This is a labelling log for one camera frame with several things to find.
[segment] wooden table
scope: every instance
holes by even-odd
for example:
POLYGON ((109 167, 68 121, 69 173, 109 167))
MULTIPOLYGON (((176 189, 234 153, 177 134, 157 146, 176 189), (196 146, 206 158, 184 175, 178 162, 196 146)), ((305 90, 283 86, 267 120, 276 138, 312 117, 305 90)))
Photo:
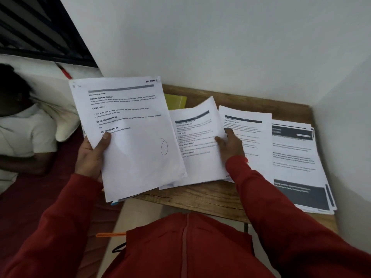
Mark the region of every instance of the wooden table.
MULTIPOLYGON (((312 109, 308 105, 169 85, 163 85, 163 88, 164 93, 187 96, 186 108, 195 107, 213 96, 218 106, 221 104, 238 110, 272 113, 273 119, 314 124, 312 109)), ((212 181, 165 190, 153 189, 135 198, 250 223, 234 183, 226 181, 212 181)), ((337 233, 334 215, 308 214, 337 233)))

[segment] black hair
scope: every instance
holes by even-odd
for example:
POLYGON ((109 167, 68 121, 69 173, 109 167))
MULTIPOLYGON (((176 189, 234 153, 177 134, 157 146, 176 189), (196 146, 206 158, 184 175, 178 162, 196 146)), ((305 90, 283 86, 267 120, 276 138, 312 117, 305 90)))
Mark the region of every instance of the black hair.
POLYGON ((19 93, 23 98, 29 98, 32 88, 20 75, 14 72, 14 68, 8 64, 0 64, 0 92, 12 97, 19 93))

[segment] green book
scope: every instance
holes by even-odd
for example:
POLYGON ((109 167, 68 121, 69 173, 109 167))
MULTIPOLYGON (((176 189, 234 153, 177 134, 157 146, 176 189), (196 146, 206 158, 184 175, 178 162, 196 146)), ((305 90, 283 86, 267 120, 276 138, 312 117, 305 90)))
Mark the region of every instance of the green book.
POLYGON ((187 97, 165 94, 165 100, 169 110, 183 109, 186 106, 187 97))

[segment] person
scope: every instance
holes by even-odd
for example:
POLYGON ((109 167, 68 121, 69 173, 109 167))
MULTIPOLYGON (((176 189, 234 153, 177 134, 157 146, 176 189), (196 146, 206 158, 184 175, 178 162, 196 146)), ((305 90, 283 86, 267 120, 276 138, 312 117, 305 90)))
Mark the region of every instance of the person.
MULTIPOLYGON (((216 141, 242 205, 271 264, 282 277, 370 277, 371 256, 297 209, 257 171, 231 129, 216 141)), ((89 216, 102 190, 105 133, 92 149, 85 138, 75 174, 8 264, 4 278, 75 277, 89 216)), ((127 232, 126 248, 103 278, 274 277, 255 257, 251 236, 198 213, 173 214, 127 232)))
POLYGON ((0 64, 0 193, 18 173, 47 173, 54 152, 56 124, 30 100, 31 87, 12 66, 0 64))

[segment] red bedsheet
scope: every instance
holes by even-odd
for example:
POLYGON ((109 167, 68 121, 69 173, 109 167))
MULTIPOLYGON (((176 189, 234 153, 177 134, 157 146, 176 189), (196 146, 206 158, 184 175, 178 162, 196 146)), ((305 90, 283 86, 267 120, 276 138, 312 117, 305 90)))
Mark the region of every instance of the red bedsheet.
MULTIPOLYGON (((44 210, 53 204, 67 184, 74 172, 82 140, 79 127, 69 140, 59 144, 56 160, 48 175, 20 174, 16 182, 0 195, 0 273, 25 239, 35 231, 44 210)), ((78 276, 95 276, 108 239, 97 240, 94 235, 97 232, 112 232, 121 207, 122 204, 111 206, 105 203, 101 194, 92 213, 88 245, 78 276)))

